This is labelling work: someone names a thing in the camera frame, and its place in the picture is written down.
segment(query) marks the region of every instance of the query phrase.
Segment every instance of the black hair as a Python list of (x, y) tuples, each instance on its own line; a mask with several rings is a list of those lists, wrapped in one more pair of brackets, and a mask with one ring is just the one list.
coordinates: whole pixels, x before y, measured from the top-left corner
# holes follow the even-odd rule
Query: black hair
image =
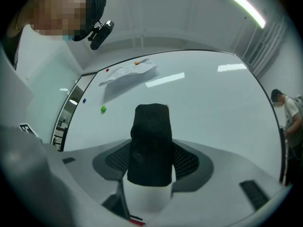
[(270, 96), (271, 101), (273, 101), (275, 103), (278, 102), (278, 95), (282, 95), (282, 94), (283, 93), (278, 89), (272, 90), (271, 96)]

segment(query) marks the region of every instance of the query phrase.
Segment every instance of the face mask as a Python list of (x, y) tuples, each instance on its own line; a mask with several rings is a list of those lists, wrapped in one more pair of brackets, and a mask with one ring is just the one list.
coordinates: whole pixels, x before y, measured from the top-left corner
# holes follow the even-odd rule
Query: face mask
[(62, 36), (62, 39), (64, 40), (64, 41), (69, 41), (69, 40), (72, 40), (73, 39), (73, 35), (63, 35)]

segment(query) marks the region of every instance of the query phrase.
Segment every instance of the green ball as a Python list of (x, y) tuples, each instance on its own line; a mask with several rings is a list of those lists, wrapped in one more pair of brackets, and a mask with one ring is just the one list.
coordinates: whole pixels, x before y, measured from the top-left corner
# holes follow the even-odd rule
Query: green ball
[(101, 112), (105, 112), (106, 111), (106, 106), (105, 105), (103, 105), (102, 107), (101, 107)]

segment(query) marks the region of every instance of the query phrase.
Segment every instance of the mesh pad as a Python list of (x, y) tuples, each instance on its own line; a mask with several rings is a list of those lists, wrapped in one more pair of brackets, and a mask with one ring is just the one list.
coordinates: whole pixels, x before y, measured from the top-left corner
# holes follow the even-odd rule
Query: mesh pad
[[(105, 163), (111, 168), (120, 171), (123, 175), (128, 169), (131, 144), (127, 144), (105, 158)], [(176, 179), (179, 180), (198, 169), (199, 159), (194, 154), (173, 144), (173, 165), (176, 171)]]
[(111, 168), (122, 172), (124, 175), (128, 169), (130, 146), (131, 144), (127, 144), (126, 146), (123, 146), (116, 152), (107, 156), (105, 158), (105, 163)]
[(176, 179), (179, 180), (189, 174), (192, 174), (199, 167), (199, 159), (194, 154), (184, 150), (174, 144), (173, 165), (176, 171)]

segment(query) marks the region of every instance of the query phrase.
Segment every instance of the person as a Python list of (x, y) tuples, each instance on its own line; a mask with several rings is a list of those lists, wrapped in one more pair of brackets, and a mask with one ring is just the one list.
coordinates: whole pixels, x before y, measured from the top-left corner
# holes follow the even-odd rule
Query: person
[(41, 35), (80, 41), (100, 20), (105, 5), (106, 0), (28, 0), (7, 28), (2, 39), (4, 52), (16, 70), (19, 43), (26, 25)]
[(285, 185), (289, 183), (293, 184), (301, 168), (303, 151), (302, 112), (300, 112), (294, 99), (283, 94), (278, 89), (274, 89), (271, 92), (271, 101), (275, 107), (282, 107), (284, 105), (286, 122), (284, 137), (287, 139), (289, 147)]

